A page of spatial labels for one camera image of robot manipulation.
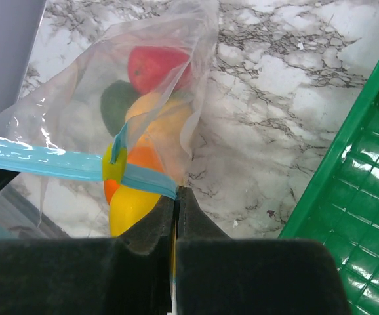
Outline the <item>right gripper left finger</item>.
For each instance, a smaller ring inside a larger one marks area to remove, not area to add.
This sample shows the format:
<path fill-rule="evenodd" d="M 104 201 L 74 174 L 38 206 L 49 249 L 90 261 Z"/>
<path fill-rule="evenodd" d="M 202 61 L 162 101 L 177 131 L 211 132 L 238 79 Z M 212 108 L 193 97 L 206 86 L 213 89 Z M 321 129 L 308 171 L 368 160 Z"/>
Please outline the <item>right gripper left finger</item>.
<path fill-rule="evenodd" d="M 117 238 L 0 240 L 0 314 L 166 314 L 174 200 Z"/>

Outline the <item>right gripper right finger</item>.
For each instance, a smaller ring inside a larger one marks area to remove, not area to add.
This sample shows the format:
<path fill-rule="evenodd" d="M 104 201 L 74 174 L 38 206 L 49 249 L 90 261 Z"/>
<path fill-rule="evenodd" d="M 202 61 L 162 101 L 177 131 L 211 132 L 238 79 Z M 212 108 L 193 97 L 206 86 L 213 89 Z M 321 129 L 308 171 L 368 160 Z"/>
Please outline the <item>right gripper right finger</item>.
<path fill-rule="evenodd" d="M 178 193 L 179 314 L 351 314 L 328 249 L 305 239 L 233 239 Z"/>

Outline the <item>yellow lemon front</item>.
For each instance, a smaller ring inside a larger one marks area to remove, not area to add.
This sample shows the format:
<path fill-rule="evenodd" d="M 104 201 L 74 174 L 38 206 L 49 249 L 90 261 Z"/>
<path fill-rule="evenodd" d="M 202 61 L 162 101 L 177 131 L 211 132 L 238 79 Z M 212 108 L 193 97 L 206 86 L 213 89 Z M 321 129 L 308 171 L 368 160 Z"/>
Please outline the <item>yellow lemon front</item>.
<path fill-rule="evenodd" d="M 109 225 L 112 237 L 120 236 L 157 204 L 161 195 L 120 186 L 110 201 Z"/>

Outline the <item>orange fruit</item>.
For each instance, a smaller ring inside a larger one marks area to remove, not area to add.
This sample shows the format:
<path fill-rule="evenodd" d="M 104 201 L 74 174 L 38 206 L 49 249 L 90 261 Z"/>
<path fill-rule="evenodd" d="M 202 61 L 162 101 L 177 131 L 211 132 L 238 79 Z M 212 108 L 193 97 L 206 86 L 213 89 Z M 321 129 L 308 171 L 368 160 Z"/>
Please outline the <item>orange fruit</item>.
<path fill-rule="evenodd" d="M 128 165 L 132 165 L 132 173 L 135 174 L 136 170 L 149 169 L 151 171 L 157 171 L 158 173 L 164 173 L 163 164 L 159 159 L 155 149 L 148 145 L 135 146 L 127 156 Z M 120 184 L 115 179 L 106 179 L 104 181 L 104 194 L 108 204 L 111 203 L 111 199 Z"/>

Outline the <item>clear zip top bag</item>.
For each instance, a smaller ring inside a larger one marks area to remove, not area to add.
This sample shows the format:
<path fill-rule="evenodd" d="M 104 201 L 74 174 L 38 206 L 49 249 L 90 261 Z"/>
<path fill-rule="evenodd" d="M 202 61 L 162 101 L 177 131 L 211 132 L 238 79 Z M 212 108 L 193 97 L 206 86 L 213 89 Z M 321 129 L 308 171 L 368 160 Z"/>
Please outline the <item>clear zip top bag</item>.
<path fill-rule="evenodd" d="M 0 113 L 0 239 L 118 236 L 175 200 L 218 39 L 217 1 L 109 27 Z"/>

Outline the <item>green avocado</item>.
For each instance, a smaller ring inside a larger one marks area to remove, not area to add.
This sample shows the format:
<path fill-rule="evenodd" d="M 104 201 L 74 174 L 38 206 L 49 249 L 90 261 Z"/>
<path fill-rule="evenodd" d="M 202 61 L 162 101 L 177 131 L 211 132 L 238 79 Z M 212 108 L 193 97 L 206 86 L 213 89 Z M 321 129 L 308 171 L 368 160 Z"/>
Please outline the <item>green avocado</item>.
<path fill-rule="evenodd" d="M 104 125 L 112 137 L 120 132 L 127 111 L 139 98 L 140 93 L 123 80 L 112 83 L 104 90 L 100 97 L 100 111 Z"/>

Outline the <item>red apple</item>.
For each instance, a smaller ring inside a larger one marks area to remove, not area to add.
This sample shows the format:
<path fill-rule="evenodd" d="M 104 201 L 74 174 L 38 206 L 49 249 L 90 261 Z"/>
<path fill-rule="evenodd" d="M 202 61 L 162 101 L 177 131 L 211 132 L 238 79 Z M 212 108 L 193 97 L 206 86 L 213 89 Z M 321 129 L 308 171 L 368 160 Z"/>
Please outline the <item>red apple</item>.
<path fill-rule="evenodd" d="M 129 81 L 141 95 L 147 94 L 154 91 L 172 69 L 185 64 L 189 57 L 174 47 L 134 47 L 127 66 Z"/>

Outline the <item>peach fruit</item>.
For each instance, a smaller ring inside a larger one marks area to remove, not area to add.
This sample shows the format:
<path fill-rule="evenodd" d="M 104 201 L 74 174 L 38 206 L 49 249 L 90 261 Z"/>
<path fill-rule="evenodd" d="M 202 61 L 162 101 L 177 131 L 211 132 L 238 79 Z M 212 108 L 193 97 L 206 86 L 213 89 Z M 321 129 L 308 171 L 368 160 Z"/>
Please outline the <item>peach fruit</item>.
<path fill-rule="evenodd" d="M 180 132 L 193 113 L 192 98 L 193 93 L 189 91 L 173 92 L 128 153 L 127 162 L 167 174 L 182 186 L 186 156 L 180 143 Z"/>

